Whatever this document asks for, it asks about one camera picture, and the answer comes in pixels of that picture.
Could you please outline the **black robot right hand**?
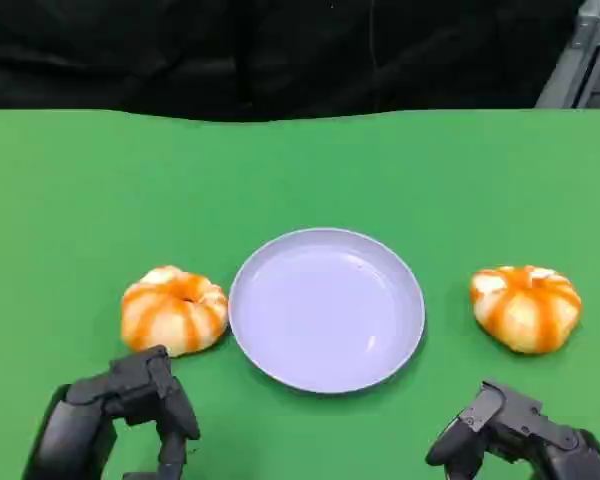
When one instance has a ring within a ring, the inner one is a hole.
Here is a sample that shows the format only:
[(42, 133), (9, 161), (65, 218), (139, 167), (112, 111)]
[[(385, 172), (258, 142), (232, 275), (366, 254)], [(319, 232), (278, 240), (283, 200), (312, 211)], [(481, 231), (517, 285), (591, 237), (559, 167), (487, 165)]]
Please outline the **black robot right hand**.
[(586, 429), (553, 422), (542, 403), (484, 380), (430, 447), (425, 462), (447, 479), (473, 479), (490, 453), (510, 464), (528, 462), (534, 479), (600, 479), (600, 442)]

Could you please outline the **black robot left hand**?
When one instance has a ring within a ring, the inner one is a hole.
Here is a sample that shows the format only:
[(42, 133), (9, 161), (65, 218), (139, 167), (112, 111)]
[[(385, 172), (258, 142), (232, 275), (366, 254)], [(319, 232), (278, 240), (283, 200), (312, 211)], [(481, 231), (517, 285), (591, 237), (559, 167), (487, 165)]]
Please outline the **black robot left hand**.
[(25, 479), (100, 479), (117, 439), (114, 421), (153, 422), (160, 438), (154, 472), (125, 479), (179, 479), (186, 444), (199, 425), (164, 346), (110, 363), (107, 371), (59, 386), (45, 411), (29, 454)]

